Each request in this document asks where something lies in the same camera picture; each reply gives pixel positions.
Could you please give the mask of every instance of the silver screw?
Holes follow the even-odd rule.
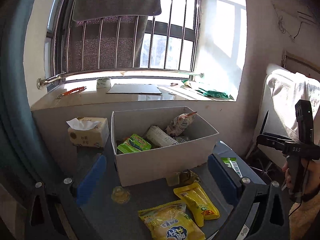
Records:
[[[279,182],[277,182],[277,181],[274,180],[274,181],[272,182],[272,185],[273,185],[274,187],[279,187]]]
[[[72,182],[72,179],[71,178],[65,178],[64,180],[63,180],[63,183],[64,184],[70,184]]]
[[[39,181],[39,182],[36,183],[36,188],[39,188],[41,186],[42,186],[42,182]]]
[[[249,178],[247,178],[247,177],[243,177],[243,178],[242,178],[242,182],[243,182],[243,183],[249,184],[250,181],[251,181],[251,180],[250,180]]]

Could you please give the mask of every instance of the blue logo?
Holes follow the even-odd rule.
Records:
[[[188,231],[182,227],[182,226],[177,226],[177,227],[172,227],[167,231],[167,238],[172,237],[176,238],[177,240],[184,240],[188,236]]]

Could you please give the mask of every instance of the hand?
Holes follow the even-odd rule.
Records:
[[[301,159],[301,164],[304,168],[307,167],[308,161],[306,159]],[[288,163],[286,162],[282,167],[282,171],[285,172],[285,180],[287,188],[293,189],[293,184],[291,183],[290,171],[288,168]],[[310,161],[308,165],[308,171],[310,171],[309,180],[306,185],[304,194],[309,194],[313,192],[320,184],[320,163],[315,163]]]

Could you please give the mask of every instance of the open cardboard box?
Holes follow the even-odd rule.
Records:
[[[182,106],[112,113],[111,142],[122,186],[165,178],[173,172],[191,169],[207,162],[219,133],[198,114],[184,131],[192,141],[148,151],[117,154],[117,140],[123,140],[133,133],[143,137],[152,125],[164,130],[175,117],[191,112],[191,109]]]

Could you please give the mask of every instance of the crumpled snack bag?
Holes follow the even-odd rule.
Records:
[[[197,112],[181,114],[173,119],[166,128],[167,135],[179,136],[193,122]]]
[[[138,214],[154,240],[205,240],[204,233],[185,212],[186,203],[177,200]]]
[[[220,217],[219,210],[212,204],[199,183],[175,188],[173,192],[186,202],[198,226],[203,227],[204,220]]]

